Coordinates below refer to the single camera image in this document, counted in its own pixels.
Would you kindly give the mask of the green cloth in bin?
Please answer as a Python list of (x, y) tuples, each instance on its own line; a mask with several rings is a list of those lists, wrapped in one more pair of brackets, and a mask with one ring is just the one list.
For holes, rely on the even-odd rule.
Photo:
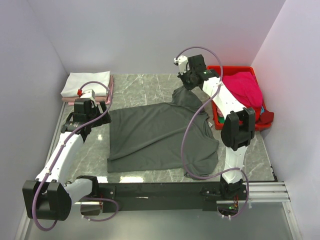
[(224, 118), (223, 116), (218, 116), (218, 122), (219, 122), (220, 124), (224, 124), (225, 118)]

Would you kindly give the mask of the red plastic bin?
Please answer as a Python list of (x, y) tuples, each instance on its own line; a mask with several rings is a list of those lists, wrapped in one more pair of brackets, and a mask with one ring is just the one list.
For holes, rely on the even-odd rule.
[[(237, 73), (244, 73), (244, 72), (250, 73), (253, 76), (255, 82), (258, 84), (258, 80), (256, 78), (254, 69), (252, 67), (250, 67), (250, 66), (223, 66), (223, 74), (225, 76), (232, 76), (232, 75), (235, 75)], [(266, 128), (258, 127), (258, 128), (256, 128), (256, 125), (255, 125), (255, 130), (256, 131), (263, 131), (263, 130), (268, 129), (270, 127), (266, 127)]]

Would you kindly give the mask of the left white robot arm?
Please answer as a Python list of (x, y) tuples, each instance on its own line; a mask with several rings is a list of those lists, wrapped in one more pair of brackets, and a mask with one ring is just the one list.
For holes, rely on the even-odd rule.
[(98, 179), (81, 175), (65, 186), (75, 156), (93, 128), (111, 123), (110, 107), (94, 105), (89, 98), (75, 100), (73, 112), (61, 126), (59, 141), (43, 170), (34, 180), (27, 180), (22, 194), (30, 219), (64, 221), (74, 203), (82, 198), (96, 200), (100, 195)]

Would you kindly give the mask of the magenta t-shirt in bin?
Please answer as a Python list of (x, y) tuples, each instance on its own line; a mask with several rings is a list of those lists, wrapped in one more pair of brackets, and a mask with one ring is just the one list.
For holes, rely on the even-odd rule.
[(222, 78), (223, 84), (232, 95), (246, 107), (260, 108), (263, 104), (263, 94), (250, 72), (238, 72)]

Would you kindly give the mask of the black base crossbar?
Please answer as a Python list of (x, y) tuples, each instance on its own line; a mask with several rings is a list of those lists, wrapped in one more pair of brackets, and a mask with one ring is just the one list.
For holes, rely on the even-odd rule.
[(103, 213), (120, 211), (202, 210), (217, 211), (217, 203), (244, 201), (248, 190), (243, 183), (227, 186), (213, 181), (167, 183), (100, 183), (99, 192), (82, 201), (102, 203)]

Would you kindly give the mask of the red t-shirt in bin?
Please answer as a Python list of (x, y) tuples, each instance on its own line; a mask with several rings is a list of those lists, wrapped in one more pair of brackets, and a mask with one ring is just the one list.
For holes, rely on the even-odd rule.
[[(223, 124), (219, 123), (218, 116), (224, 117), (220, 109), (217, 107), (217, 105), (212, 101), (212, 112), (213, 112), (213, 120), (216, 129), (222, 129)], [(255, 110), (255, 127), (256, 128), (268, 128), (271, 126), (273, 120), (274, 120), (274, 113), (271, 111), (268, 111), (265, 108), (264, 103), (262, 103), (260, 108), (254, 108)]]

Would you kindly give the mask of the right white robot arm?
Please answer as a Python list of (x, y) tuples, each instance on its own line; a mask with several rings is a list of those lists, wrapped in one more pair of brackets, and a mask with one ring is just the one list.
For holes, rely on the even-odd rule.
[(178, 78), (187, 90), (199, 87), (221, 110), (224, 124), (220, 133), (226, 147), (224, 170), (220, 175), (219, 195), (230, 200), (244, 190), (242, 168), (245, 153), (255, 136), (255, 111), (240, 103), (223, 83), (223, 72), (208, 69), (204, 57), (177, 56)]

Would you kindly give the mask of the aluminium frame rail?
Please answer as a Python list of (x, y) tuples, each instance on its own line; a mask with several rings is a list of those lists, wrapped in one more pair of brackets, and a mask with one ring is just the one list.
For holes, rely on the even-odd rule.
[[(54, 151), (54, 147), (56, 146), (56, 142), (58, 142), (58, 132), (59, 126), (62, 122), (65, 108), (68, 107), (67, 103), (63, 103), (58, 122), (55, 128), (54, 135), (52, 137), (52, 141), (49, 147), (49, 151), (45, 160), (45, 163), (49, 161), (50, 156)], [(252, 204), (270, 204), (270, 203), (281, 203), (281, 208), (283, 210), (283, 222), (286, 227), (286, 231), (288, 232), (287, 239), (292, 240), (302, 240), (302, 234), (300, 232), (296, 216), (294, 214), (291, 199), (287, 190), (285, 183), (282, 181), (277, 181), (276, 177), (274, 177), (275, 181), (251, 181), (250, 184), (250, 193), (248, 200), (248, 208), (251, 209)], [(32, 228), (32, 222), (27, 217), (27, 213), (24, 210), (23, 215), (21, 217), (21, 221), (15, 235), (15, 240), (27, 240), (29, 239), (29, 230)]]

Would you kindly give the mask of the folded white t-shirt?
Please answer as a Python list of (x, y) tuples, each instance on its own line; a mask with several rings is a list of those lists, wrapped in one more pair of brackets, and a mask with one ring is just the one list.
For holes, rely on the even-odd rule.
[[(63, 98), (77, 97), (78, 89), (80, 89), (82, 85), (90, 81), (100, 82), (108, 87), (110, 83), (110, 71), (97, 73), (71, 72), (60, 94)], [(96, 97), (106, 96), (107, 91), (100, 84), (91, 83), (82, 88), (83, 91), (90, 89), (95, 92)]]

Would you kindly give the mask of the dark grey t-shirt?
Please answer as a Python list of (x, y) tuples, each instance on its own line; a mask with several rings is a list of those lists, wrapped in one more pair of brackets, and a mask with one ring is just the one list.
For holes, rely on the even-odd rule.
[(201, 100), (181, 86), (170, 102), (116, 109), (110, 112), (109, 173), (178, 169), (186, 165), (206, 177), (218, 164), (219, 141), (201, 111)]

